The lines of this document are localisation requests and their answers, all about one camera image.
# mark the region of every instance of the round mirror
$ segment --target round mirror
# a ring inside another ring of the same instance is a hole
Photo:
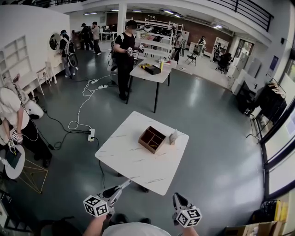
[[[60,41],[60,36],[58,34],[51,35],[49,40],[49,46],[51,47],[52,50],[58,49],[59,41]]]

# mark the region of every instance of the railing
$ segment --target railing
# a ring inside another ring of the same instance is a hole
[[[208,0],[225,6],[236,13],[239,13],[255,22],[257,25],[265,29],[267,32],[271,23],[271,15],[268,11],[252,2],[251,0]]]
[[[247,17],[254,23],[265,29],[267,32],[273,16],[262,7],[252,2],[251,0],[208,0],[221,6],[227,7],[236,13]],[[31,3],[33,6],[51,7],[67,3],[77,2],[77,0],[36,0]]]

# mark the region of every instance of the brick wall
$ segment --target brick wall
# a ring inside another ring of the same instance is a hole
[[[172,21],[174,23],[178,24],[184,24],[184,29],[185,31],[189,32],[189,40],[188,40],[188,45],[190,45],[190,42],[198,42],[199,39],[202,36],[206,37],[206,51],[211,53],[214,47],[214,43],[216,40],[216,37],[219,37],[223,40],[226,40],[229,42],[228,45],[228,50],[230,48],[231,42],[233,37],[230,35],[227,35],[221,31],[215,30],[211,27],[202,25],[202,24],[197,24],[191,21],[187,21],[181,18],[174,18],[174,17],[169,17],[165,15],[159,15],[159,14],[153,14],[153,16],[156,17],[156,20],[159,21],[164,21],[164,22],[169,22]],[[136,20],[145,20],[146,17],[148,17],[148,14],[146,13],[127,13],[126,18],[127,19],[133,19]],[[118,21],[118,14],[117,13],[108,13],[106,17],[106,24],[116,24]]]

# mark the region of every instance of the black pants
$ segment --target black pants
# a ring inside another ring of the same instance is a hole
[[[179,60],[180,50],[181,50],[181,47],[176,47],[175,48],[175,57],[174,57],[174,60],[177,61],[177,63],[178,63],[178,60]]]
[[[37,130],[34,123],[29,120],[27,126],[22,129],[22,133],[26,135],[31,140],[35,140],[37,138]],[[38,135],[37,140],[31,141],[27,137],[24,136],[23,145],[33,152],[38,158],[46,160],[51,159],[52,154],[49,151],[45,142],[41,139],[40,134]]]
[[[100,50],[100,46],[98,45],[98,39],[94,39],[93,40],[93,44],[94,44],[94,51],[96,52],[96,53],[101,53],[101,50]]]
[[[128,81],[130,79],[130,72],[133,70],[133,60],[117,60],[118,65],[118,84],[121,95],[126,95],[128,89]]]
[[[89,50],[89,46],[91,47],[91,49],[94,48],[94,47],[93,47],[93,43],[92,43],[92,41],[91,41],[90,38],[89,38],[89,39],[84,39],[84,44],[85,44],[85,46],[86,46],[86,50],[87,50],[87,51]]]

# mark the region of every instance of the wooden compartment box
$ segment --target wooden compartment box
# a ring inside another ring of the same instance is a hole
[[[143,145],[148,151],[155,154],[164,143],[165,135],[149,126],[139,137],[138,142]]]

